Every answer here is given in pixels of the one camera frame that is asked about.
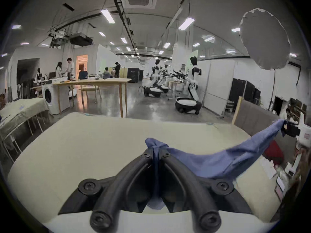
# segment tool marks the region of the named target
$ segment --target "white robot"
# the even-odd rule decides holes
[[[180,113],[188,113],[188,114],[196,114],[200,113],[200,109],[202,107],[202,103],[199,101],[199,96],[196,93],[198,89],[198,81],[197,77],[202,75],[202,71],[197,67],[197,59],[196,57],[190,58],[191,63],[193,64],[193,68],[191,72],[188,73],[188,76],[184,76],[184,79],[189,82],[188,91],[191,95],[189,97],[178,97],[175,102],[175,107]]]
[[[152,74],[151,74],[151,82],[144,87],[144,95],[146,97],[160,97],[161,93],[167,93],[169,91],[169,88],[167,86],[159,85],[158,82],[160,81],[160,68],[158,64],[160,63],[160,60],[155,61],[155,66],[152,68]]]

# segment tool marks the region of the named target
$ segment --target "floor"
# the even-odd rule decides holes
[[[146,119],[154,121],[171,121],[171,122],[191,122],[191,123],[231,123],[232,114],[225,114],[223,118],[218,117],[209,110],[202,108],[199,115],[181,114],[175,108],[175,100],[167,99],[165,94],[162,94],[160,98],[145,97],[142,88],[142,84],[128,83],[127,85],[127,115],[125,112],[124,103],[124,89],[123,91],[123,114],[126,118]],[[64,116],[72,112],[89,113],[96,115],[105,115],[110,117],[121,117],[120,105],[119,105],[119,86],[101,87],[102,99],[100,99],[97,92],[97,103],[95,103],[95,92],[83,93],[83,101],[81,91],[78,90],[77,96],[74,98],[75,106],[72,107],[72,101],[70,101],[71,107],[62,112],[61,115],[50,116],[45,114],[44,125],[40,118],[40,124],[43,130],[47,129],[53,123],[57,122]],[[23,151],[37,136],[41,134],[41,130],[38,123],[35,121],[31,123],[33,135],[26,124],[19,127],[14,132],[14,137]],[[11,146],[11,155],[13,159],[18,157],[18,153],[15,152],[13,146]],[[0,151],[0,162],[2,165],[3,173],[8,175],[12,166],[12,161],[6,156],[3,150]]]

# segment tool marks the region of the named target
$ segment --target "wooden chair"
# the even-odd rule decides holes
[[[85,91],[87,99],[89,99],[89,97],[87,95],[87,92],[88,91],[95,91],[95,103],[97,103],[97,92],[96,92],[96,90],[99,90],[99,96],[100,96],[100,99],[101,99],[101,92],[100,92],[99,86],[95,86],[95,85],[81,85],[81,88],[80,88],[81,93],[83,91]]]

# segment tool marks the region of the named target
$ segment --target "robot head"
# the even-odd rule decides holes
[[[197,64],[197,59],[196,59],[195,56],[191,57],[190,61],[191,61],[191,64],[194,65],[194,66]]]

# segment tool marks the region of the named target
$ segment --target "papers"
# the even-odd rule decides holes
[[[276,179],[276,182],[278,183],[278,185],[279,185],[280,188],[282,189],[282,192],[284,192],[284,190],[285,190],[285,185],[284,185],[283,181],[281,180],[281,178],[278,177],[278,178]]]
[[[273,161],[268,161],[266,158],[263,157],[260,159],[259,162],[260,162],[260,165],[265,170],[268,178],[272,179],[273,176],[276,174],[276,170],[274,169],[274,166],[273,166]]]

